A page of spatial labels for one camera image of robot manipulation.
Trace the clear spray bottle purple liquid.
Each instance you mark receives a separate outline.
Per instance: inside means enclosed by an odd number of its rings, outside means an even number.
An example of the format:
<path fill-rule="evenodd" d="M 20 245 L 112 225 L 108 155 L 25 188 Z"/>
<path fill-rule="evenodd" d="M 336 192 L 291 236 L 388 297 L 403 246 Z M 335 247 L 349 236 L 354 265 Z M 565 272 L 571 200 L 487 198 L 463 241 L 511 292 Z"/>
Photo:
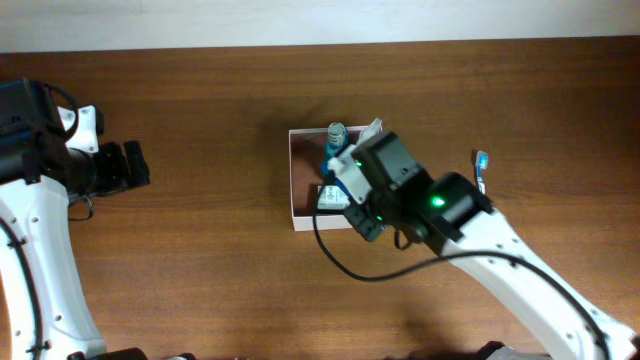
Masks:
<path fill-rule="evenodd" d="M 382 119 L 375 118 L 364 130 L 359 133 L 356 144 L 359 145 L 369 138 L 373 137 L 374 135 L 380 133 L 383 130 L 382 124 Z"/>

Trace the green white small box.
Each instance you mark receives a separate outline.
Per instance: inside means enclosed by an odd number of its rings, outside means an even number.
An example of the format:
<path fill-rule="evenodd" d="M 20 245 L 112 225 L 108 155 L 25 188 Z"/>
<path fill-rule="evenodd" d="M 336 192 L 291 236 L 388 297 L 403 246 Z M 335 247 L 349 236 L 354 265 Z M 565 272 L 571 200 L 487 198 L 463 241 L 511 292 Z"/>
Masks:
<path fill-rule="evenodd" d="M 349 196 L 337 185 L 320 186 L 317 209 L 321 211 L 342 211 L 350 205 Z"/>

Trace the blue disposable razor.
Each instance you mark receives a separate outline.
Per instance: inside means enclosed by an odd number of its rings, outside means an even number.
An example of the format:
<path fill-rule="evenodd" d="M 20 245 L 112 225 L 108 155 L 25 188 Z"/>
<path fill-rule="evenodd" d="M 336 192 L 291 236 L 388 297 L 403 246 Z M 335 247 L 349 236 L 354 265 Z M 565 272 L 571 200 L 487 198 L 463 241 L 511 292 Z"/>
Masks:
<path fill-rule="evenodd" d="M 336 177 L 335 173 L 328 168 L 328 162 L 325 161 L 321 164 L 321 173 L 323 183 L 327 186 L 337 186 L 347 197 L 351 197 L 349 191 L 344 184 Z"/>

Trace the teal mouthwash bottle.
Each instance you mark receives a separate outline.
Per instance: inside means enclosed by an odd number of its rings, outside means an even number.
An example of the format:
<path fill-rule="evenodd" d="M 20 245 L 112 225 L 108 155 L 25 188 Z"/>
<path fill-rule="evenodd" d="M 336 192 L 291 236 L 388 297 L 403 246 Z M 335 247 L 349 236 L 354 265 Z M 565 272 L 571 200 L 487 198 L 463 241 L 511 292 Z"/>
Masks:
<path fill-rule="evenodd" d="M 324 160 L 328 162 L 348 145 L 348 130 L 339 122 L 331 123 L 327 128 Z"/>

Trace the blue white toothbrush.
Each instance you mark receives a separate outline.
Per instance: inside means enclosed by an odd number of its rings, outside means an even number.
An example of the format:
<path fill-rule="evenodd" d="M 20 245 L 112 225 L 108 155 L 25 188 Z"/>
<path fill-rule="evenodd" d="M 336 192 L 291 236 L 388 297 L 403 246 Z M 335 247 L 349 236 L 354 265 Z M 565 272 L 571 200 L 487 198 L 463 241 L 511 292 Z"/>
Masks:
<path fill-rule="evenodd" d="M 489 163 L 489 155 L 484 151 L 478 150 L 475 155 L 474 167 L 475 167 L 476 185 L 482 194 L 486 193 L 486 184 L 484 182 L 483 173 L 488 168 L 488 163 Z"/>

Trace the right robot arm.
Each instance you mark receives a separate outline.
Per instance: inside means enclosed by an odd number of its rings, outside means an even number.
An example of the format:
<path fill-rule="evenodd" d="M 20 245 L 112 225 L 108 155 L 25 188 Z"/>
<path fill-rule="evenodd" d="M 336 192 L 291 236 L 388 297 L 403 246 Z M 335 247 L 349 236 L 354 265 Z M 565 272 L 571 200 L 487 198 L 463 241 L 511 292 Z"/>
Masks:
<path fill-rule="evenodd" d="M 506 217 L 458 173 L 434 180 L 383 131 L 329 162 L 351 204 L 346 218 L 372 241 L 386 226 L 424 244 L 485 287 L 553 359 L 631 359 L 637 334 L 602 312 L 537 256 Z"/>

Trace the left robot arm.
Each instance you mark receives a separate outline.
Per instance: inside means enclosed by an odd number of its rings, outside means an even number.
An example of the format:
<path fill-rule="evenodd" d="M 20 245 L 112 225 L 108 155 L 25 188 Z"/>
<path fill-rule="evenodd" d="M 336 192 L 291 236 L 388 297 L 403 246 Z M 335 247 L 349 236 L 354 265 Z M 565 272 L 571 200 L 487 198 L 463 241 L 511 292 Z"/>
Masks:
<path fill-rule="evenodd" d="M 14 359 L 142 359 L 109 351 L 73 254 L 71 206 L 147 186 L 139 142 L 98 141 L 102 113 L 58 87 L 1 86 L 1 282 Z"/>

